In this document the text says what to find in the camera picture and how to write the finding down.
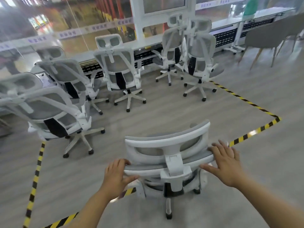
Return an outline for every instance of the gray floor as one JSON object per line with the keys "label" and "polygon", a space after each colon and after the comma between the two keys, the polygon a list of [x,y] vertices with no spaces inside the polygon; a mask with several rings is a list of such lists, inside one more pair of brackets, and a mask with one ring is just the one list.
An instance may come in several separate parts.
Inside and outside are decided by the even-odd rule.
{"label": "gray floor", "polygon": [[[291,53],[288,41],[270,68],[272,51],[261,54],[252,71],[249,67],[258,51],[250,49],[241,64],[240,55],[217,54],[226,70],[215,82],[282,117],[272,128],[236,145],[245,170],[273,193],[304,209],[304,51],[297,42]],[[125,157],[124,136],[184,130],[190,123],[211,121],[210,143],[218,138],[234,140],[273,120],[255,107],[219,89],[206,91],[201,102],[198,91],[183,97],[183,82],[172,78],[155,82],[158,72],[142,77],[147,104],[132,100],[113,105],[121,93],[103,91],[111,103],[100,103],[103,116],[94,114],[94,127],[105,134],[89,137],[95,150],[89,156],[79,143],[68,159],[62,154],[66,139],[46,144],[30,227],[41,228],[79,211],[102,183],[104,168],[114,158]],[[40,141],[27,133],[27,123],[14,116],[2,117],[13,126],[13,134],[0,138],[0,223],[20,227],[31,190]],[[138,199],[135,194],[111,203],[98,227],[267,227],[260,215],[237,190],[224,186],[214,176],[201,195],[187,194],[173,199],[173,219],[165,218],[164,199]]]}

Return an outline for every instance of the green object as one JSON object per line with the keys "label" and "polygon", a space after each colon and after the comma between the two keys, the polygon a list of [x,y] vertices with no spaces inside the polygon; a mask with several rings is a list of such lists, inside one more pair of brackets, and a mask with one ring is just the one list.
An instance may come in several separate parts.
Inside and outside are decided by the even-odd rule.
{"label": "green object", "polygon": [[254,15],[257,11],[258,5],[259,5],[259,0],[249,0],[249,2],[245,7],[243,16]]}

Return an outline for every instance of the caster wheel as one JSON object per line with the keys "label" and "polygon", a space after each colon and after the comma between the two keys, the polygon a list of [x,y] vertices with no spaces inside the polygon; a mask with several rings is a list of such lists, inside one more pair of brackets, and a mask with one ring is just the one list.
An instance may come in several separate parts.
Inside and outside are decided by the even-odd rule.
{"label": "caster wheel", "polygon": [[171,219],[172,219],[172,213],[171,213],[171,214],[166,214],[166,218],[167,218],[168,220],[171,220]]}
{"label": "caster wheel", "polygon": [[198,190],[197,190],[197,189],[194,189],[193,192],[194,192],[195,194],[200,194],[200,193],[201,193],[201,190],[200,190],[200,189],[198,189]]}

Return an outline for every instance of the hand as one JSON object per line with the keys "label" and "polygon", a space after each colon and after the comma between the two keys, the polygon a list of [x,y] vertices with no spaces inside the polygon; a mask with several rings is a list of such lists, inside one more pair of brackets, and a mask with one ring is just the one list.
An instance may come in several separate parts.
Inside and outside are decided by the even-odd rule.
{"label": "hand", "polygon": [[105,169],[105,175],[103,183],[100,187],[100,191],[106,195],[109,201],[117,198],[123,192],[127,184],[139,178],[138,175],[129,176],[126,178],[123,177],[125,165],[130,164],[130,161],[127,159],[116,159]]}
{"label": "hand", "polygon": [[212,143],[208,150],[212,151],[218,168],[201,164],[200,168],[217,176],[226,186],[237,188],[247,178],[240,162],[240,154],[234,148],[229,148],[224,142]]}

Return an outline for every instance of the gray armchair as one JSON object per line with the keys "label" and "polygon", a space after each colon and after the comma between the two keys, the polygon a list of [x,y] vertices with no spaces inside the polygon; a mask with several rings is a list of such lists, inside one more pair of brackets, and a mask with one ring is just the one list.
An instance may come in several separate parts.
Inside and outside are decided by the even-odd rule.
{"label": "gray armchair", "polygon": [[256,63],[257,59],[259,58],[260,54],[262,53],[263,49],[272,49],[274,48],[274,54],[272,59],[271,67],[275,62],[275,56],[277,53],[277,47],[280,43],[287,37],[287,34],[290,31],[291,25],[288,24],[288,19],[281,19],[278,21],[273,22],[270,25],[264,25],[258,27],[256,29],[250,30],[245,38],[245,51],[242,54],[239,63],[241,62],[245,52],[247,51],[248,47],[255,47],[260,48],[258,54],[256,55],[250,70],[252,69],[253,65]]}
{"label": "gray armchair", "polygon": [[295,43],[297,41],[297,38],[298,38],[298,35],[302,32],[302,30],[304,29],[304,13],[301,13],[301,14],[297,14],[297,15],[294,15],[294,16],[290,16],[290,17],[287,17],[287,20],[288,20],[288,24],[292,25],[291,29],[289,30],[286,38],[284,39],[279,51],[278,51],[278,54],[279,52],[281,51],[284,43],[286,42],[286,39],[289,37],[289,36],[294,36],[294,41],[293,41],[293,47],[292,47],[292,52],[294,50],[294,46],[295,46]]}

